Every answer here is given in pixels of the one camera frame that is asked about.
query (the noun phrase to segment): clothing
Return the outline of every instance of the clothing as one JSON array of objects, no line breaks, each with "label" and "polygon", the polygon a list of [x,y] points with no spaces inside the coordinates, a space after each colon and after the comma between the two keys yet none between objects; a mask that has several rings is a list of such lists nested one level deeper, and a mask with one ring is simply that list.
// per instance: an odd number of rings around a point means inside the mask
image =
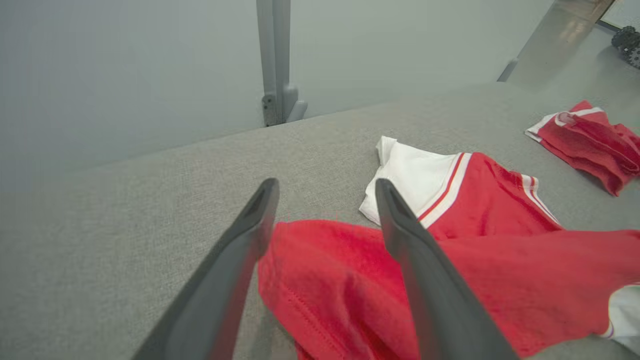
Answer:
[{"label": "clothing", "polygon": [[525,134],[578,170],[597,177],[612,195],[640,176],[640,137],[611,125],[603,109],[582,101],[543,117]]},{"label": "clothing", "polygon": [[[535,177],[481,153],[433,154],[385,136],[377,149],[360,211],[380,224],[374,184],[391,180],[518,355],[592,333],[637,339],[640,318],[627,315],[640,313],[640,232],[566,231]],[[259,291],[301,359],[418,358],[401,270],[379,229],[278,224]]]}]

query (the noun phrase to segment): gray fabric surface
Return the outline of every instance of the gray fabric surface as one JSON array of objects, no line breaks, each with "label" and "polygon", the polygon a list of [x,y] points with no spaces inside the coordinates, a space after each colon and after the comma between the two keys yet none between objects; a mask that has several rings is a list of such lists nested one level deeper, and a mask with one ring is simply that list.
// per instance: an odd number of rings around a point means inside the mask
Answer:
[{"label": "gray fabric surface", "polygon": [[[381,135],[442,154],[479,151],[536,176],[569,229],[639,228],[640,186],[611,197],[523,135],[551,108],[504,83],[250,131],[114,163],[5,194],[0,206],[0,357],[130,358],[256,189],[280,180],[277,220],[358,212]],[[295,358],[255,277],[238,359]],[[606,340],[558,345],[536,359],[632,359]]]}]

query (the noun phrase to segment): white wall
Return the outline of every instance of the white wall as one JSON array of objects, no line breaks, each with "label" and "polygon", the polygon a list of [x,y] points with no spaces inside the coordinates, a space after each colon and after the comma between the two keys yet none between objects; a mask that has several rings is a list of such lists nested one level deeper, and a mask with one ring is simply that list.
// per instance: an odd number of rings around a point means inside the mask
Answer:
[{"label": "white wall", "polygon": [[296,0],[305,117],[495,81],[553,0]]},{"label": "white wall", "polygon": [[640,31],[640,0],[616,0],[601,20],[620,29],[634,26]]},{"label": "white wall", "polygon": [[255,0],[3,0],[1,188],[262,126]]}]

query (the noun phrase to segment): gray floor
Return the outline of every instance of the gray floor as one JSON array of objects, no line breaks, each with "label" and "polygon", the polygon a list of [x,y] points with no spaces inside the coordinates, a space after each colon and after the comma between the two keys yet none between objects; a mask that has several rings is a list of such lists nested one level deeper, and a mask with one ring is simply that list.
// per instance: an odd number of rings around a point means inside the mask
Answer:
[{"label": "gray floor", "polygon": [[640,130],[640,69],[611,46],[614,32],[595,21],[607,3],[556,1],[520,54],[508,83],[544,95],[567,110],[586,99],[612,124]]}]

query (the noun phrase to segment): folded red cloth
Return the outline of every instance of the folded red cloth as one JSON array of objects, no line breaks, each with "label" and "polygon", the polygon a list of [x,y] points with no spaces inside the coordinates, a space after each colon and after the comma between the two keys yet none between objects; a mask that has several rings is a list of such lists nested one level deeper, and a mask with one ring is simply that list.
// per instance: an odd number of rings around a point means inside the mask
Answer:
[{"label": "folded red cloth", "polygon": [[[619,327],[628,322],[617,322],[616,311],[610,322],[609,297],[640,282],[640,231],[438,243],[519,356],[592,333],[612,337],[614,323],[617,332],[637,330]],[[300,359],[419,358],[401,269],[380,230],[279,223],[259,263],[259,291]]]},{"label": "folded red cloth", "polygon": [[582,101],[569,112],[547,115],[525,134],[573,168],[601,180],[615,196],[640,176],[640,137],[607,114]]}]

